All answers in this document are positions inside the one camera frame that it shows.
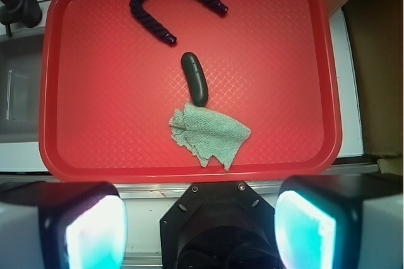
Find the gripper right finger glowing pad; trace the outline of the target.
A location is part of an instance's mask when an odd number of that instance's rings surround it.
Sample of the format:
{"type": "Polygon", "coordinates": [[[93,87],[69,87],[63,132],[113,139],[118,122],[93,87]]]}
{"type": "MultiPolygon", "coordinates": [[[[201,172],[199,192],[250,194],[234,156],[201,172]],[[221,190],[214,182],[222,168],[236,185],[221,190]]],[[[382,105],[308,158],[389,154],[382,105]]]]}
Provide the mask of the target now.
{"type": "Polygon", "coordinates": [[[274,228],[285,268],[403,268],[403,178],[289,177],[274,228]]]}

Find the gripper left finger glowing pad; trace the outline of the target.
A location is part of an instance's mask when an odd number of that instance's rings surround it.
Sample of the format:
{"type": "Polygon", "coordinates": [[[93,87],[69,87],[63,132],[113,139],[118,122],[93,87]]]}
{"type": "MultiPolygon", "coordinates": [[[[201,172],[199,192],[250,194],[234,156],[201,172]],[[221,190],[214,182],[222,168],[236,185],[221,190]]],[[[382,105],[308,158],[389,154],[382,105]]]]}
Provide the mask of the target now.
{"type": "Polygon", "coordinates": [[[127,237],[109,182],[1,184],[1,268],[121,268],[127,237]]]}

